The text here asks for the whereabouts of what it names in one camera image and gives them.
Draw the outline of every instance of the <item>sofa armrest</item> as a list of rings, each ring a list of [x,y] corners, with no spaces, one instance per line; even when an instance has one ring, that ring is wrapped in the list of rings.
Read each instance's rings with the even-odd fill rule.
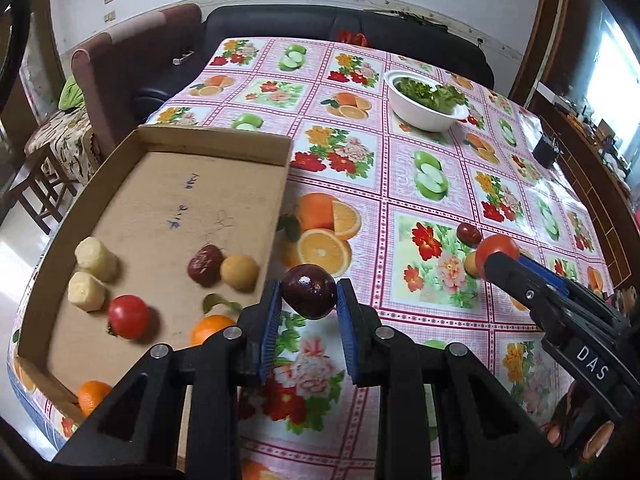
[[[136,89],[193,50],[201,21],[196,4],[153,10],[107,28],[73,53],[71,70],[103,156],[138,126],[131,108]]]

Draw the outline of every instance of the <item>metal bolt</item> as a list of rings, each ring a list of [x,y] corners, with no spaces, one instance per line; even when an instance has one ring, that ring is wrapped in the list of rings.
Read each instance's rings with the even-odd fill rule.
[[[394,329],[390,326],[379,326],[376,329],[376,335],[380,339],[391,339],[394,336]]]
[[[451,343],[449,345],[449,352],[456,357],[464,357],[469,350],[462,343]]]
[[[242,335],[242,329],[239,326],[230,326],[225,328],[222,335],[225,339],[238,339]]]
[[[169,353],[169,347],[167,345],[156,345],[151,348],[151,357],[154,359],[160,359]]]

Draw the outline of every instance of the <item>green cloth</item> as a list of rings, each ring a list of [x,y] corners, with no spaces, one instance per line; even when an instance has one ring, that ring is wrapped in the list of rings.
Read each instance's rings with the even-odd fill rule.
[[[69,79],[66,80],[65,87],[62,89],[62,94],[60,94],[58,108],[61,110],[69,110],[69,108],[78,108],[82,106],[82,104],[84,104],[82,90],[76,83],[75,78],[69,76]]]

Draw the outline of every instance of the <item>black leather sofa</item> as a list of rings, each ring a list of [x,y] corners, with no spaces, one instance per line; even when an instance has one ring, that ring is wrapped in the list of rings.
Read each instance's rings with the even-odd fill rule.
[[[460,74],[488,88],[494,73],[482,50],[445,27],[342,7],[245,5],[213,10],[194,35],[194,54],[146,79],[132,96],[136,119],[143,122],[193,81],[225,38],[280,36],[335,41],[342,30],[361,32],[369,46],[411,57]]]

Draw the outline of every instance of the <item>sofa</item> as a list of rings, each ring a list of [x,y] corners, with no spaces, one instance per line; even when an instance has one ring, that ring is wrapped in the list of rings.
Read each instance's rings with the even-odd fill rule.
[[[293,4],[219,7],[201,20],[195,4],[155,10],[108,28],[74,52],[71,68],[105,155],[193,81],[225,38],[335,41],[344,30],[361,32],[372,48],[494,87],[494,74],[482,50],[442,25],[342,7]],[[190,51],[193,54],[182,64],[172,63]]]

